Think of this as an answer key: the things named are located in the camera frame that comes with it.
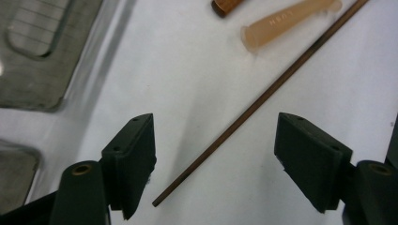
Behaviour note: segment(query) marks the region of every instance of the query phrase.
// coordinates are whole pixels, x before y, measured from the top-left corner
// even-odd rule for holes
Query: brown stick
[[[187,177],[193,173],[217,148],[222,145],[249,117],[260,108],[308,59],[318,51],[368,0],[358,0],[338,21],[336,21],[296,62],[287,69],[209,148],[197,158],[163,193],[152,203],[158,206]]]

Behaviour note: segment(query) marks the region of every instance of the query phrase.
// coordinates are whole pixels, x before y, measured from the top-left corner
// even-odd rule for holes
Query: tan handle
[[[261,46],[272,41],[288,29],[300,23],[314,13],[330,8],[341,8],[340,0],[305,0],[292,7],[275,12],[241,30],[243,44],[250,52],[256,52]]]

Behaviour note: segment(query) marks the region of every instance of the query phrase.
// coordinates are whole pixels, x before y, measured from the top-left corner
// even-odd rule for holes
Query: metal grate
[[[8,27],[12,48],[31,57],[53,51],[74,0],[22,0]]]

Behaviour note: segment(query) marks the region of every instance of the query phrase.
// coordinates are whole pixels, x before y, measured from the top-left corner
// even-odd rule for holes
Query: wooden stick
[[[197,158],[163,193],[152,203],[158,206],[187,177],[193,173],[217,148],[222,145],[249,117],[255,113],[295,72],[310,59],[368,0],[358,0],[338,21],[336,21],[296,62],[287,69],[209,148]]]

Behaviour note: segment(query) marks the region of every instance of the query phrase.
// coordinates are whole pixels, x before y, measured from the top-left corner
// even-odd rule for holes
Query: white table
[[[342,13],[315,15],[247,52],[240,27],[296,2],[246,1],[220,19],[209,0],[119,1],[106,47],[87,79],[74,78],[58,112],[0,110],[0,138],[35,146],[45,159],[32,199],[56,190],[73,162],[100,159],[132,117],[154,113],[156,169],[133,218],[115,212],[113,224],[342,224],[344,204],[318,214],[273,155],[278,113],[324,129],[354,150],[353,164],[384,161],[398,112],[395,0],[370,1],[168,199],[151,205]],[[347,9],[353,0],[344,2]]]

